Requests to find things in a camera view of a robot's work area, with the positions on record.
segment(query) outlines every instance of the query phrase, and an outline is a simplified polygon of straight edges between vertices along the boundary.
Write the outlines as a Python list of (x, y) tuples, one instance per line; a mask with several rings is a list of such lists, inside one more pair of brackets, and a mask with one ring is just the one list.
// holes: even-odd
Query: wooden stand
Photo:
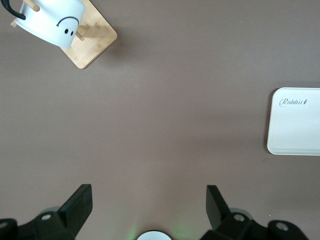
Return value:
[(117, 39), (115, 30), (90, 0), (82, 1), (85, 11), (77, 29), (77, 37), (74, 38), (71, 49), (61, 48), (79, 69), (85, 69)]

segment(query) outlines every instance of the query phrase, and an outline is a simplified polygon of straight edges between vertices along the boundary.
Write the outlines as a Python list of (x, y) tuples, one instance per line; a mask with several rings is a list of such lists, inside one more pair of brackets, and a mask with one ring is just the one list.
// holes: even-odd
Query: wooden peg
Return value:
[(38, 12), (40, 10), (39, 5), (37, 5), (33, 0), (22, 0), (27, 4), (33, 11)]
[(13, 20), (13, 22), (12, 23), (10, 23), (10, 25), (12, 26), (12, 27), (16, 27), (16, 26), (18, 26), (17, 24), (16, 24), (16, 19), (15, 20)]
[(80, 32), (76, 31), (75, 35), (80, 39), (81, 41), (85, 40), (85, 37), (81, 35)]

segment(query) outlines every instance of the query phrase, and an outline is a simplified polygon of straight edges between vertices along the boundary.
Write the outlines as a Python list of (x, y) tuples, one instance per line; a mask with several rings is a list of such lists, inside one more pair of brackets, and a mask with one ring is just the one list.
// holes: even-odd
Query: white round light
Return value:
[(168, 235), (160, 231), (147, 231), (140, 235), (137, 240), (172, 240)]

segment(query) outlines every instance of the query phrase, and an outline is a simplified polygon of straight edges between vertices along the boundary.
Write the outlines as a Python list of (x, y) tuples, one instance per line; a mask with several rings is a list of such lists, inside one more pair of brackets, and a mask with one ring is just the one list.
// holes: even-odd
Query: black handle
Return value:
[(15, 10), (12, 9), (12, 7), (10, 6), (10, 2), (9, 0), (1, 0), (2, 5), (4, 6), (4, 8), (11, 13), (13, 16), (22, 19), (22, 20), (26, 20), (26, 16), (20, 12), (17, 12)]

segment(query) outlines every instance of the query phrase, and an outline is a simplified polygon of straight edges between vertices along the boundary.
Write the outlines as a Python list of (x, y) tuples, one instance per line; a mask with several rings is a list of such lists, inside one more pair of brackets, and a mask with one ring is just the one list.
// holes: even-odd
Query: printed logo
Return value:
[(305, 105), (307, 103), (308, 99), (306, 100), (297, 100), (297, 99), (288, 99), (284, 98), (279, 102), (279, 106), (284, 108), (287, 105)]

